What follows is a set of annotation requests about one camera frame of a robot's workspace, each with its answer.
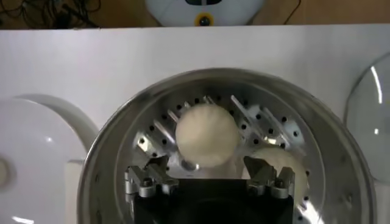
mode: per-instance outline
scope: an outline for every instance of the hole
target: hole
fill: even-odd
[[[96,174],[95,176],[95,183],[98,183],[100,180],[100,175],[99,174]]]
[[[182,160],[181,165],[182,165],[182,167],[183,167],[185,170],[188,170],[188,171],[196,170],[196,165],[191,164],[191,163],[189,163],[189,162],[186,162],[185,160]]]
[[[340,162],[345,163],[346,161],[347,161],[347,157],[345,155],[340,157]]]

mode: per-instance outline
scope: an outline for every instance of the dough ball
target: dough ball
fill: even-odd
[[[307,176],[303,165],[292,154],[283,149],[261,149],[252,154],[251,157],[267,161],[277,171],[277,175],[283,167],[292,168],[295,173],[294,204],[300,204],[307,190]],[[243,172],[243,179],[250,179],[246,168]]]
[[[225,163],[239,144],[234,118],[228,111],[212,104],[191,107],[176,127],[176,142],[186,161],[201,167]]]

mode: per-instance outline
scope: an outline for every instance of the bolt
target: bolt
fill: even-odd
[[[277,178],[277,179],[275,180],[275,187],[283,188],[283,186],[284,186],[283,180]]]
[[[145,187],[150,187],[153,185],[153,180],[150,178],[150,177],[146,177],[144,178],[144,180],[142,181],[142,184],[143,186]]]

